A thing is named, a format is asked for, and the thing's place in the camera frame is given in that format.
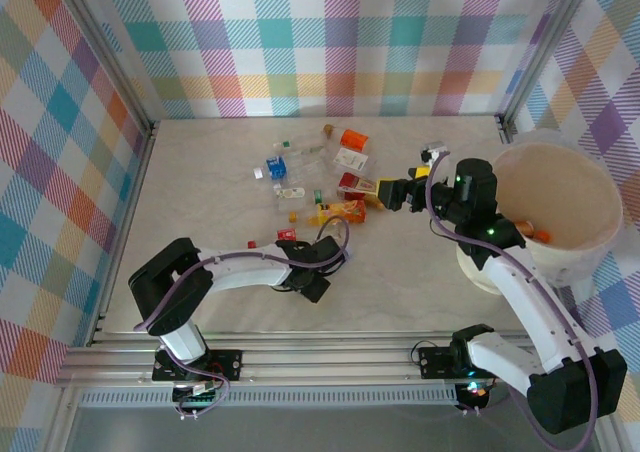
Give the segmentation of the red and white carton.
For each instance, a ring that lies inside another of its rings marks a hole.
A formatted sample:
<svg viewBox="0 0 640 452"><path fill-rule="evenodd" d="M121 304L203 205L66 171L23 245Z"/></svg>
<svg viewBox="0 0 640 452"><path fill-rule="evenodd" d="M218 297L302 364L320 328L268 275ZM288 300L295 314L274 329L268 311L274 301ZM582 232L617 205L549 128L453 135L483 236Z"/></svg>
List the red and white carton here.
<svg viewBox="0 0 640 452"><path fill-rule="evenodd" d="M338 184L337 195L344 200L362 200L369 207L383 210L385 206L377 195L377 183L367 178L345 172Z"/></svg>

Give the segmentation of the orange juice bottle yellow label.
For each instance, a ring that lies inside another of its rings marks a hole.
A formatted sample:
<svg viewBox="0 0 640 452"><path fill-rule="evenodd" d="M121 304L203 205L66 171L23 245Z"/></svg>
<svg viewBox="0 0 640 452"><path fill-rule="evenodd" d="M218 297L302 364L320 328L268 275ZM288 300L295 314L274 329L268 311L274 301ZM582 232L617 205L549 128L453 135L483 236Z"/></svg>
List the orange juice bottle yellow label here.
<svg viewBox="0 0 640 452"><path fill-rule="evenodd" d="M350 200L336 203L320 203L298 212L290 212L288 220L291 224L321 226L330 217L340 216L352 224L366 221L367 211L363 200Z"/></svg>

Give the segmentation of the white label clear bottle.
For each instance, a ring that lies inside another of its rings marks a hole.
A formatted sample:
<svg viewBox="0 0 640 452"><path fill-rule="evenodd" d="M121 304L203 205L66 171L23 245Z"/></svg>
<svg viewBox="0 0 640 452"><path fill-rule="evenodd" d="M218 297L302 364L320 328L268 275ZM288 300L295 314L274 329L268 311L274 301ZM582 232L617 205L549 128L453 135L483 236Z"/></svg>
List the white label clear bottle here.
<svg viewBox="0 0 640 452"><path fill-rule="evenodd" d="M366 154L341 147L332 159L332 163L335 166L361 172L367 165L368 159L369 156Z"/></svg>

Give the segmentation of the cream label green band bottle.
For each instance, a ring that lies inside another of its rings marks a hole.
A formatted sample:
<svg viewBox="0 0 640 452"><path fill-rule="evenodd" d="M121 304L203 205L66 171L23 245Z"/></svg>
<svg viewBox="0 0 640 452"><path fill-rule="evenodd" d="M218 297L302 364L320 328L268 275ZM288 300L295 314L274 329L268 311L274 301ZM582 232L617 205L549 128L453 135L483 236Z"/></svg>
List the cream label green band bottle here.
<svg viewBox="0 0 640 452"><path fill-rule="evenodd" d="M276 185L273 189L276 206L281 210L294 210L321 203L320 189Z"/></svg>

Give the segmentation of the orange small carton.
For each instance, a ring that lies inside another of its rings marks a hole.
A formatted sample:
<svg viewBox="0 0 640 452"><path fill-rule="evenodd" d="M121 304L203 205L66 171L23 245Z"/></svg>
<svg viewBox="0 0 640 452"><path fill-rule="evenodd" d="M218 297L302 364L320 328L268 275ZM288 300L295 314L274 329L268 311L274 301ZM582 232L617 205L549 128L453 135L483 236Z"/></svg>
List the orange small carton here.
<svg viewBox="0 0 640 452"><path fill-rule="evenodd" d="M369 145L369 137L350 128L326 124L322 133L331 144L364 153Z"/></svg>

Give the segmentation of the blue label clear bottle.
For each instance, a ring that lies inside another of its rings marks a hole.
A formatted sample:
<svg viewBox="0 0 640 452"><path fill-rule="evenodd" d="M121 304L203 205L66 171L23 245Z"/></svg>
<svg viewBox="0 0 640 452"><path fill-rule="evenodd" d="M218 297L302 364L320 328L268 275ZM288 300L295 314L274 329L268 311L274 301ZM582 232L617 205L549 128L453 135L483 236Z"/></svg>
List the blue label clear bottle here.
<svg viewBox="0 0 640 452"><path fill-rule="evenodd" d="M256 180L270 179L297 183L309 180L320 170L320 162L307 156L288 154L268 158L260 167L253 169Z"/></svg>

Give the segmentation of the clear bottle green cap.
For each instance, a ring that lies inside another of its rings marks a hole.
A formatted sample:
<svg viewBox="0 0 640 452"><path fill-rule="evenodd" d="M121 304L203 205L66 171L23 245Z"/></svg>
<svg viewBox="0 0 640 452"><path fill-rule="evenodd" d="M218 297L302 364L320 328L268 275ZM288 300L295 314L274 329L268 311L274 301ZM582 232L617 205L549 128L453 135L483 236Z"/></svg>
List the clear bottle green cap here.
<svg viewBox="0 0 640 452"><path fill-rule="evenodd" d="M273 149L277 155L306 156L322 152L325 145L316 139L290 139L274 143Z"/></svg>

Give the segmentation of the controller board green terminal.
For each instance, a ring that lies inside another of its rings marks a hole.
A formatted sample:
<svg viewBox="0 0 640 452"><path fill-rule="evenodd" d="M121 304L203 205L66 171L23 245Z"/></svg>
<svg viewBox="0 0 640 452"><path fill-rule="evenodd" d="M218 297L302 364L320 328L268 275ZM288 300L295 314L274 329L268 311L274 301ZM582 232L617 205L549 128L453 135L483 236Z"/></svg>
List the controller board green terminal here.
<svg viewBox="0 0 640 452"><path fill-rule="evenodd" d="M226 390L221 381L211 380L172 389L171 400L181 420L196 419L215 404Z"/></svg>

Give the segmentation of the controller board lit LED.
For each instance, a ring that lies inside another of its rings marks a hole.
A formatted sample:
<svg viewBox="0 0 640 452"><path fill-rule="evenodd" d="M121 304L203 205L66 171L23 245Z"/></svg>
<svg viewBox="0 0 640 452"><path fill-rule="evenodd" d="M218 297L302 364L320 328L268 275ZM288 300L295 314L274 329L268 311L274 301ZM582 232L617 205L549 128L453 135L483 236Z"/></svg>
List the controller board lit LED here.
<svg viewBox="0 0 640 452"><path fill-rule="evenodd" d="M495 385L494 380L490 382L471 381L468 384L456 384L456 403L454 407L464 415L475 414L479 416L481 410L488 407L490 392Z"/></svg>

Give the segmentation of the aluminium table side rail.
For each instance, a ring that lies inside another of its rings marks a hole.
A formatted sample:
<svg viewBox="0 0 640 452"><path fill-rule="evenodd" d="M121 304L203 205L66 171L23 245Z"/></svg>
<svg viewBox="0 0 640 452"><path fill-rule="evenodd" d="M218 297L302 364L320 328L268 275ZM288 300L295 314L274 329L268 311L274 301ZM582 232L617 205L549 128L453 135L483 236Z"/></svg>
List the aluminium table side rail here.
<svg viewBox="0 0 640 452"><path fill-rule="evenodd" d="M149 162L160 125L160 120L153 122L144 137L139 166L134 176L127 201L125 202L126 208L124 209L122 222L115 237L114 250L110 254L108 269L106 271L106 275L104 277L104 282L101 286L100 292L97 295L95 307L89 320L86 334L84 335L84 338L81 342L82 347L91 347L93 345L94 336L96 332L101 329L100 322L105 318L106 313L108 312L109 303L115 289L116 279L120 269L122 257L131 230L135 210L139 201L140 193L149 167Z"/></svg>
<svg viewBox="0 0 640 452"><path fill-rule="evenodd" d="M501 142L503 144L511 144L517 134L514 122L507 120L504 114L495 114L494 120Z"/></svg>

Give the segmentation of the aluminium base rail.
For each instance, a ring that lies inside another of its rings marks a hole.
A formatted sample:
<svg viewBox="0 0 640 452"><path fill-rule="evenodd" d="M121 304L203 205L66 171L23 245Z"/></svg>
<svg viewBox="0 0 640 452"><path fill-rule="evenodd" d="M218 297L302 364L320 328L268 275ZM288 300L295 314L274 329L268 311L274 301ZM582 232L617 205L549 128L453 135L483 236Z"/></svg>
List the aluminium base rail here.
<svg viewBox="0 0 640 452"><path fill-rule="evenodd" d="M535 348L524 334L500 334L528 352ZM452 337L409 332L264 332L216 333L203 337L208 350L241 350L242 368L235 385L393 385L419 380L469 382L466 379L422 379L417 365L420 347L450 347ZM91 347L72 349L57 383L70 385L150 385L159 339L142 333L98 334ZM180 367L187 366L169 354Z"/></svg>

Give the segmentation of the aluminium frame post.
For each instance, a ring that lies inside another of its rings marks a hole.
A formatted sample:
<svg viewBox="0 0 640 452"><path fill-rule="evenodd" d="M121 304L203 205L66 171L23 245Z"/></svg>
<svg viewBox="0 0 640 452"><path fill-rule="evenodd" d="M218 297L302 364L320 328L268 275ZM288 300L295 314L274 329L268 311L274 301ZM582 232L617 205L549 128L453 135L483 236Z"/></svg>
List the aluminium frame post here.
<svg viewBox="0 0 640 452"><path fill-rule="evenodd" d="M146 137L152 137L155 121L145 110L141 99L134 89L133 83L119 63L116 53L95 18L86 0L63 0L70 9L86 42L95 53L97 60L104 67L112 80L115 89L120 94L124 104L133 116L136 125L144 131Z"/></svg>
<svg viewBox="0 0 640 452"><path fill-rule="evenodd" d="M526 52L525 65L518 76L512 91L507 93L509 101L503 107L507 120L516 121L517 115L526 105L533 92L535 83L555 51L560 39L564 35L571 19L576 14L582 0L549 0L551 11L544 12L533 37L536 38L535 47Z"/></svg>

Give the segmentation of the aluminium frame leg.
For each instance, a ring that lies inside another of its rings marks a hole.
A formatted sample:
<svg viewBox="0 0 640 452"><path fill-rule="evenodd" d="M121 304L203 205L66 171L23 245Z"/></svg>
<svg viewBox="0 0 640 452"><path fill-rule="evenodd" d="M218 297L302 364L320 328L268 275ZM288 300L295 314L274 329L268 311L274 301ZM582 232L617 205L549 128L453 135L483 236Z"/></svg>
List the aluminium frame leg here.
<svg viewBox="0 0 640 452"><path fill-rule="evenodd" d="M594 432L601 452L620 452L617 433L609 417L599 418Z"/></svg>
<svg viewBox="0 0 640 452"><path fill-rule="evenodd" d="M71 386L64 387L56 392L51 423L46 434L43 452L65 452L81 395L81 388Z"/></svg>

